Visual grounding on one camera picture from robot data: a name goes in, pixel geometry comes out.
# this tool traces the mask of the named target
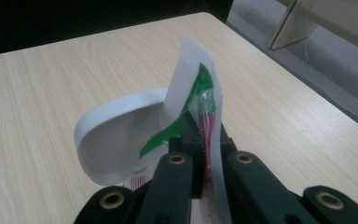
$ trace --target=curved white plastic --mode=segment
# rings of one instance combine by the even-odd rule
[[[167,88],[137,92],[97,106],[80,119],[75,127],[77,156],[90,179],[106,186],[125,180],[158,127],[166,94]]]

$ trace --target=light wood tabletop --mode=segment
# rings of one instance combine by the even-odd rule
[[[107,101],[167,87],[180,37],[213,57],[223,123],[291,191],[325,185],[358,202],[358,124],[205,13],[0,54],[0,223],[71,223],[98,189],[77,121]]]

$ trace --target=green printed graphic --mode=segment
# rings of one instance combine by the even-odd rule
[[[208,69],[200,63],[199,73],[197,74],[196,80],[191,87],[190,94],[187,96],[185,105],[182,109],[181,114],[184,114],[188,110],[188,105],[194,96],[199,95],[201,92],[213,89],[213,81],[211,74]],[[141,159],[148,152],[152,151],[156,147],[161,146],[171,137],[178,137],[182,132],[182,124],[180,118],[177,118],[170,126],[162,130],[159,133],[153,135],[145,144],[145,146],[139,152],[139,159]]]

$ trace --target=black metal bracket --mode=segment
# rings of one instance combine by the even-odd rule
[[[205,161],[196,123],[189,113],[182,122],[182,137],[170,139],[151,181],[136,191],[101,189],[75,223],[189,223],[191,199],[202,194]],[[232,223],[358,223],[358,204],[345,194],[317,186],[299,197],[256,155],[238,151],[223,125],[220,138]]]

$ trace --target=wooden table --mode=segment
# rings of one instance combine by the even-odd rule
[[[358,202],[358,124],[209,14],[0,54],[0,223],[71,223],[101,189],[76,155],[76,122],[118,97],[169,85],[180,36],[209,51],[223,122],[301,194],[326,185]]]

